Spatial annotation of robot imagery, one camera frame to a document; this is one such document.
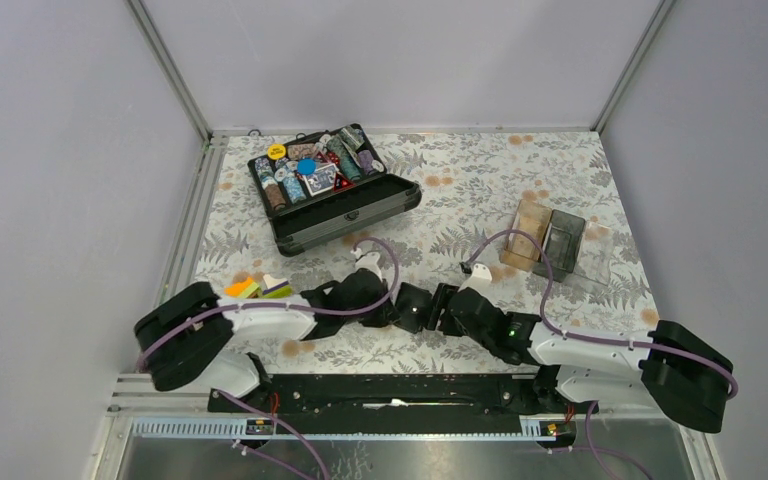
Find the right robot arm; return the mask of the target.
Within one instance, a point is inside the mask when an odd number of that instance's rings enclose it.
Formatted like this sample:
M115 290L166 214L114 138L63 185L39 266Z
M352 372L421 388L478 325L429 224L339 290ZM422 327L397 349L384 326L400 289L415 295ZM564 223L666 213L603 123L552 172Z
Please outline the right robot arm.
M535 402L557 412L569 402L595 401L659 409L704 433L722 430L736 392L733 364L683 325L661 320L650 331L560 327L543 313L505 312L484 294L489 270L473 268L446 301L444 322L510 365L533 365L546 376Z

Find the black card holder wallet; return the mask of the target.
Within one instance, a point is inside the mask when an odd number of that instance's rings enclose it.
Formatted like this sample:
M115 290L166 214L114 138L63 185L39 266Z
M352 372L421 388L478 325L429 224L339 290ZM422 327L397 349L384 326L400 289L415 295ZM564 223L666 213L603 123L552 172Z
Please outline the black card holder wallet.
M395 302L399 316L394 324L413 334L427 330L447 336L462 336L462 330L449 312L449 303L457 291L455 285L446 283L439 283L434 293L402 283Z

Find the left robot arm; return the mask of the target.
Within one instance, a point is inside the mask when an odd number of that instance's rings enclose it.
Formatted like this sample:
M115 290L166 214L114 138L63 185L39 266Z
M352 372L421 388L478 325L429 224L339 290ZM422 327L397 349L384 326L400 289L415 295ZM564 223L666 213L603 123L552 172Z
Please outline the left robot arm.
M269 401L271 387L258 360L226 353L229 342L309 341L332 337L350 322L387 324L393 293L370 267L278 299L220 296L209 283L196 282L137 322L138 366L159 392L198 384L256 411Z

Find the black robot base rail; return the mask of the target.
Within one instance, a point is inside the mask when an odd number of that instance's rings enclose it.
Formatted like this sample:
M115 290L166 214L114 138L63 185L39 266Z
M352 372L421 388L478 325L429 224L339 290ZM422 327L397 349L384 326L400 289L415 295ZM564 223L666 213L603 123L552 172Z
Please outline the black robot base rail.
M275 374L242 398L266 413L336 408L467 407L480 413L584 414L589 400L563 397L539 374Z

